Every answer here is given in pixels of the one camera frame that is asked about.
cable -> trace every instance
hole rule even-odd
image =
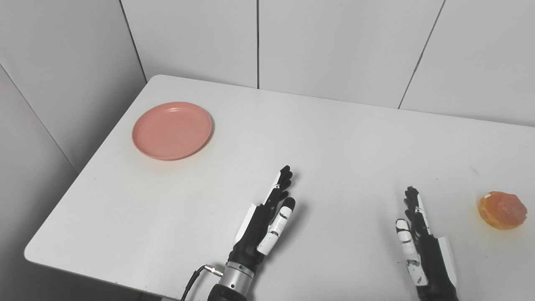
[[[189,290],[192,288],[193,283],[195,282],[195,280],[197,280],[197,278],[201,274],[202,270],[204,270],[204,265],[201,266],[198,270],[193,272],[193,275],[189,279],[188,284],[186,285],[186,289],[184,290],[184,294],[182,294],[182,298],[180,299],[180,301],[185,301],[186,300],[186,296],[188,295]]]
[[[182,294],[182,298],[180,299],[180,301],[185,301],[186,300],[186,296],[188,295],[189,290],[192,289],[193,283],[195,283],[195,280],[197,280],[197,278],[201,274],[202,270],[204,270],[204,269],[209,271],[209,272],[211,272],[212,274],[214,274],[214,275],[216,275],[218,277],[223,276],[223,273],[218,271],[214,266],[211,266],[211,265],[203,265],[203,266],[201,266],[198,270],[193,272],[193,275],[189,279],[188,284],[186,285],[186,288],[184,290],[184,294]]]

pink plate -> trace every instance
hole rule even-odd
[[[141,115],[132,140],[149,157],[176,160],[199,150],[211,132],[212,120],[203,108],[189,102],[168,102]]]

white wall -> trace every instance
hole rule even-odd
[[[137,301],[23,251],[145,84],[119,1],[0,3],[0,300]]]
[[[0,141],[0,300],[137,301],[138,292],[24,259],[77,173],[1,67]]]
[[[397,108],[442,0],[260,0],[260,88]]]
[[[535,126],[534,11],[447,0],[401,108]]]
[[[256,88],[256,2],[126,0],[150,79],[156,74]]]
[[[145,84],[118,0],[2,0],[0,63],[77,171]]]

robotic hand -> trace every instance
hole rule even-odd
[[[214,285],[208,301],[246,301],[249,286],[258,266],[269,254],[290,217],[295,200],[288,197],[292,172],[285,166],[278,173],[265,201],[251,204],[243,221],[232,252],[228,255],[225,271]]]
[[[457,277],[447,238],[431,234],[418,191],[411,186],[405,196],[405,215],[411,226],[405,219],[398,219],[396,231],[418,297],[421,301],[458,301]]]

orange fruit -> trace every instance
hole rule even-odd
[[[499,191],[491,191],[482,197],[477,209],[485,222],[501,230],[518,227],[528,214],[528,209],[516,195]]]

